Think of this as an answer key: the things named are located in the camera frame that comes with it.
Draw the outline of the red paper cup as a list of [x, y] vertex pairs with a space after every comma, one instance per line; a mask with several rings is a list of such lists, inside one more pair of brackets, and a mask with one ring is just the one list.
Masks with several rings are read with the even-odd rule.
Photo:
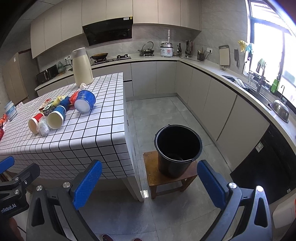
[[35, 116], [33, 116], [32, 118], [30, 118], [30, 120], [28, 121], [29, 129], [35, 135], [38, 133], [37, 125], [38, 125], [39, 120], [41, 119], [41, 117], [44, 117], [44, 114], [43, 113], [38, 113]]

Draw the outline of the blue paper cup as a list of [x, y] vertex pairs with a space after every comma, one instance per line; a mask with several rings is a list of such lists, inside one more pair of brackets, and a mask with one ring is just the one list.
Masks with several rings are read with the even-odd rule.
[[51, 129], [57, 130], [59, 129], [66, 115], [66, 108], [62, 105], [57, 106], [48, 116], [47, 116], [47, 124]]

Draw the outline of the colorful snack packet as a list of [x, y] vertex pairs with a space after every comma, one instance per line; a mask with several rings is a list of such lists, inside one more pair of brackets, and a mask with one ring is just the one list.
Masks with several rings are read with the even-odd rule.
[[39, 111], [44, 114], [44, 116], [48, 116], [55, 109], [54, 101], [49, 98], [46, 99], [43, 104], [39, 107]]

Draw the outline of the red wrapper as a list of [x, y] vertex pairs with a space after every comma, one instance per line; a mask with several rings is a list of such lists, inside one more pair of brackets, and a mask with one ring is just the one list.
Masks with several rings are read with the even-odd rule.
[[80, 90], [77, 90], [70, 96], [69, 101], [70, 101], [71, 105], [74, 105], [79, 92], [80, 92]]

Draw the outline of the kitchen faucet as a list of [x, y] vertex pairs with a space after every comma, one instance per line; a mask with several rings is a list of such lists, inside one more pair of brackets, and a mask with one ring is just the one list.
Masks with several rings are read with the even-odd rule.
[[256, 84], [256, 92], [260, 93], [260, 90], [262, 88], [262, 85], [264, 86], [267, 82], [264, 73], [265, 73], [265, 67], [259, 67], [259, 69], [262, 69], [262, 75], [256, 74], [253, 71], [249, 71], [248, 72], [248, 78], [249, 78], [249, 82], [251, 82], [251, 79], [253, 81], [255, 81]]

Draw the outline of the black dishwasher front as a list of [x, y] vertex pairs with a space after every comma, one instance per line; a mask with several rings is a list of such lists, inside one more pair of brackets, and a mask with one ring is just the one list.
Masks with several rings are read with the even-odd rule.
[[295, 189], [295, 153], [273, 125], [230, 174], [240, 188], [264, 188], [269, 204]]

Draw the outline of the white checkered tablecloth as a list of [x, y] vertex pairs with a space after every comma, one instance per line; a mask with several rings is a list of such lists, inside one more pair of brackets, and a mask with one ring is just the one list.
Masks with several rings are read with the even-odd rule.
[[127, 142], [123, 73], [96, 77], [88, 85], [96, 102], [88, 113], [70, 108], [62, 126], [47, 135], [34, 134], [28, 122], [41, 104], [59, 94], [77, 90], [70, 84], [23, 104], [1, 139], [1, 158], [14, 157], [11, 172], [18, 173], [31, 163], [40, 166], [42, 179], [72, 179], [93, 160], [102, 163], [102, 179], [135, 175], [132, 148]]

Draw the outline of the brown wooden stool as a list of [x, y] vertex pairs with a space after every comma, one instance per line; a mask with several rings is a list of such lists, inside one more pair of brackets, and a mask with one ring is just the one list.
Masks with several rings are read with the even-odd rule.
[[[151, 151], [143, 153], [147, 181], [151, 191], [151, 199], [157, 196], [173, 192], [184, 192], [197, 177], [197, 161], [194, 161], [189, 168], [178, 178], [169, 178], [163, 175], [158, 169], [158, 152]], [[173, 189], [157, 192], [158, 186], [181, 182], [182, 185]]]

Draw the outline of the green ceramic vase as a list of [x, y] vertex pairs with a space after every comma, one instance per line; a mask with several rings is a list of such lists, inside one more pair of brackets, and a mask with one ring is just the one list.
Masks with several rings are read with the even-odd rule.
[[59, 74], [62, 74], [62, 73], [65, 72], [65, 66], [61, 61], [58, 62], [57, 68], [58, 68], [58, 73]]

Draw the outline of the beige thermos jug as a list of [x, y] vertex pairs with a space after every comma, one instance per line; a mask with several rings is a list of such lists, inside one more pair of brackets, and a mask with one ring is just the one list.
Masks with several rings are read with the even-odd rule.
[[85, 47], [72, 51], [72, 66], [76, 85], [89, 85], [93, 82], [93, 74]]

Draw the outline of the black cleaver knife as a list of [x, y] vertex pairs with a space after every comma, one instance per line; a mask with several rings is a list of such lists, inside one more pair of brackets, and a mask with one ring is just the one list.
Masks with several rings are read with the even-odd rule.
[[236, 62], [236, 67], [239, 69], [240, 61], [239, 61], [239, 52], [238, 52], [238, 49], [234, 49], [234, 60]]

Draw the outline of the black utensil holder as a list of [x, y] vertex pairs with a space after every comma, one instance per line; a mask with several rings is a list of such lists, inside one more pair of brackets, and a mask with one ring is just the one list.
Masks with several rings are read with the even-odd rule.
[[198, 61], [204, 61], [206, 58], [206, 52], [204, 51], [204, 49], [202, 48], [201, 50], [197, 51], [197, 60]]

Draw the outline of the dark glass bottle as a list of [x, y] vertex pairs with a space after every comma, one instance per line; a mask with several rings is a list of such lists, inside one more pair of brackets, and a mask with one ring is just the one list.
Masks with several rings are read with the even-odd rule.
[[182, 56], [182, 48], [181, 48], [181, 43], [178, 44], [177, 51], [176, 51], [177, 56]]

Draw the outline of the black range hood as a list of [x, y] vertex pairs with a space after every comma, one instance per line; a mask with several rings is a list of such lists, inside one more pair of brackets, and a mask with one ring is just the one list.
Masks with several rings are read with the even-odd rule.
[[115, 18], [83, 26], [90, 46], [100, 43], [131, 39], [133, 17]]

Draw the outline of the white rice cooker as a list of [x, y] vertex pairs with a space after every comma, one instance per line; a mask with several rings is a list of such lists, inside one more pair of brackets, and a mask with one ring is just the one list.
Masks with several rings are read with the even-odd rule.
[[172, 57], [173, 56], [173, 44], [164, 42], [160, 44], [160, 54], [162, 57]]

